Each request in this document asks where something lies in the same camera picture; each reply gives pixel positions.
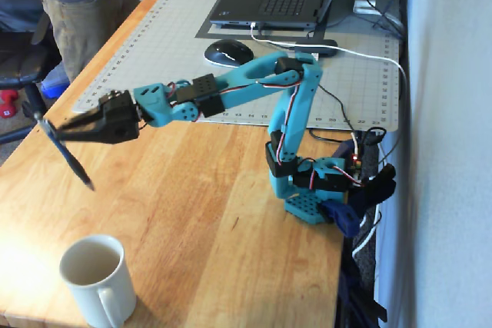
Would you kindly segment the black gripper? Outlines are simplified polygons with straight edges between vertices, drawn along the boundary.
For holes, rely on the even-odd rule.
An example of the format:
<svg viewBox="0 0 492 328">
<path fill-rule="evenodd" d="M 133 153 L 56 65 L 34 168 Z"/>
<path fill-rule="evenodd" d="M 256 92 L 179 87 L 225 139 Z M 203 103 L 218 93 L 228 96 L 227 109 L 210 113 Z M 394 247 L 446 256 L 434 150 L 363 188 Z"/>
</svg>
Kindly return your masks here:
<svg viewBox="0 0 492 328">
<path fill-rule="evenodd" d="M 111 91 L 99 107 L 68 119 L 56 130 L 60 141 L 118 144 L 139 136 L 138 111 L 128 90 Z"/>
</svg>

